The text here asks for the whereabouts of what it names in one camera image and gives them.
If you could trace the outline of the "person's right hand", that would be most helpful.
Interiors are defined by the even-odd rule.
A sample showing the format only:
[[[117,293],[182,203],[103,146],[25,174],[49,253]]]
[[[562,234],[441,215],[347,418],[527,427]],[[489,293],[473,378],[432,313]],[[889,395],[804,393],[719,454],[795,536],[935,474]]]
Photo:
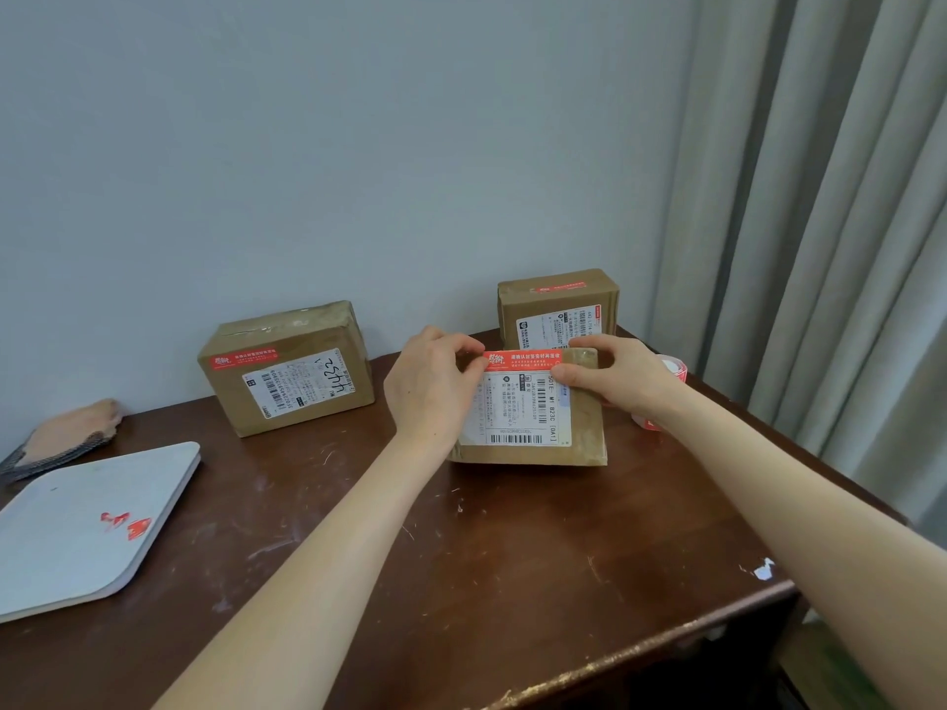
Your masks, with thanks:
[[[650,419],[662,428],[679,409],[685,383],[679,381],[656,354],[633,338],[596,334],[576,337],[569,350],[596,350],[610,365],[601,371],[601,394],[607,403],[631,416]]]

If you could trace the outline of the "person's left hand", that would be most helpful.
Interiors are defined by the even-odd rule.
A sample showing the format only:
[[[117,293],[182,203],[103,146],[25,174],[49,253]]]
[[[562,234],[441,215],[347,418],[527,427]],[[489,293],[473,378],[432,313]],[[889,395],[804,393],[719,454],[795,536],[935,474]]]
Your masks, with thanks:
[[[444,460],[459,438],[473,397],[457,397],[456,376],[468,357],[484,357],[479,340],[427,325],[411,337],[384,382],[396,440]]]

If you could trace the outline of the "red sealing sticker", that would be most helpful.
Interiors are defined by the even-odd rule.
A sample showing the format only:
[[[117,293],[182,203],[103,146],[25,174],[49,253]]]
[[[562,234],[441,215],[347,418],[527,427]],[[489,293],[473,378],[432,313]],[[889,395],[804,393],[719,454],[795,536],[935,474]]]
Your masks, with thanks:
[[[512,349],[485,352],[488,373],[544,372],[562,363],[563,349]]]

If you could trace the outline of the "brown cardboard parcel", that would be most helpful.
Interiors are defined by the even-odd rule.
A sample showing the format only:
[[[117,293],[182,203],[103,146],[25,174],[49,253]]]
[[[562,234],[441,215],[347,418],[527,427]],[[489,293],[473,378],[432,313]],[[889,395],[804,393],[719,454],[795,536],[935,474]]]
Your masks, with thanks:
[[[598,368],[598,352],[563,348],[562,361]],[[463,464],[604,466],[601,403],[544,372],[488,373],[448,459]]]

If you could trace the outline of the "person's right forearm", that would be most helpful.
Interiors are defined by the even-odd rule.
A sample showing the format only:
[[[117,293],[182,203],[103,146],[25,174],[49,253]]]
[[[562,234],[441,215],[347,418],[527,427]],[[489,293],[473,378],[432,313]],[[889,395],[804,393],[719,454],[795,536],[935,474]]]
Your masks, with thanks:
[[[947,710],[947,551],[676,379],[646,416],[705,467],[899,710]]]

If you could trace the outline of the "person's left forearm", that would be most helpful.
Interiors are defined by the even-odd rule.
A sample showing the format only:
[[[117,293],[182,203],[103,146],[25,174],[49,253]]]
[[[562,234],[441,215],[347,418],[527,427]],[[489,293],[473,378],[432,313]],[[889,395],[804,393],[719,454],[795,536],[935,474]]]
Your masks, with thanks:
[[[420,491],[454,441],[397,431],[152,710],[321,710]]]

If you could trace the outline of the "brown parcel with red sticker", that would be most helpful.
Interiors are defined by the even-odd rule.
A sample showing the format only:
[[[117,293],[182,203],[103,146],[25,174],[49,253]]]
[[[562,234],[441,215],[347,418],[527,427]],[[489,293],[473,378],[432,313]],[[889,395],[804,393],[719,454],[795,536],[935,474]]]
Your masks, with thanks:
[[[614,334],[619,297],[619,285],[600,269],[500,282],[503,348],[564,348],[576,337]]]

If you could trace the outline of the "white tape roll red print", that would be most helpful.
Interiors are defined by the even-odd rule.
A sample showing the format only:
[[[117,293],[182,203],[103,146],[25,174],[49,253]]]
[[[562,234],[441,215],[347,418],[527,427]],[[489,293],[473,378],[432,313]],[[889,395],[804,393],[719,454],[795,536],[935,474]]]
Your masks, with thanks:
[[[679,381],[687,383],[689,370],[680,358],[671,357],[664,354],[656,354],[656,356],[661,359],[662,363],[669,370],[669,372],[674,375]],[[634,422],[640,426],[642,429],[651,430],[651,431],[662,431],[662,429],[653,423],[652,420],[646,419],[640,416],[633,415]]]

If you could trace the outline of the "brown parcel with handwritten label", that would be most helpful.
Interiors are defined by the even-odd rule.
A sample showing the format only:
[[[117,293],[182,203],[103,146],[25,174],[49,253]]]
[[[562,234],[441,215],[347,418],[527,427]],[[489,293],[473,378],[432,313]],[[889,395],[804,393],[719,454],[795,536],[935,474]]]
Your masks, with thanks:
[[[367,349],[348,300],[222,323],[197,361],[241,438],[375,401]]]

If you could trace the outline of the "grey curtain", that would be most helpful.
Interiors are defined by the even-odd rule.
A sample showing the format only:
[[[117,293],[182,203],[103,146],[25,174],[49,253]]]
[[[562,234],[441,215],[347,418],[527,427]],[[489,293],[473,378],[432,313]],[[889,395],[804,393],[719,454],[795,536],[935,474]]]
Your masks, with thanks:
[[[650,341],[947,549],[947,0],[700,0]]]

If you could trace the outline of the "white rounded tray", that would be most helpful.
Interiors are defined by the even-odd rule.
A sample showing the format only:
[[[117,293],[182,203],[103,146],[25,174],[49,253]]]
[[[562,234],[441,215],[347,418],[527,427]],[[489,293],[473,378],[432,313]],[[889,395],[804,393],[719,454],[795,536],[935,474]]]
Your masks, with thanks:
[[[0,624],[110,597],[134,577],[201,462],[188,441],[55,469],[0,510]],[[110,528],[102,512],[128,512]],[[126,526],[151,518],[144,536]]]

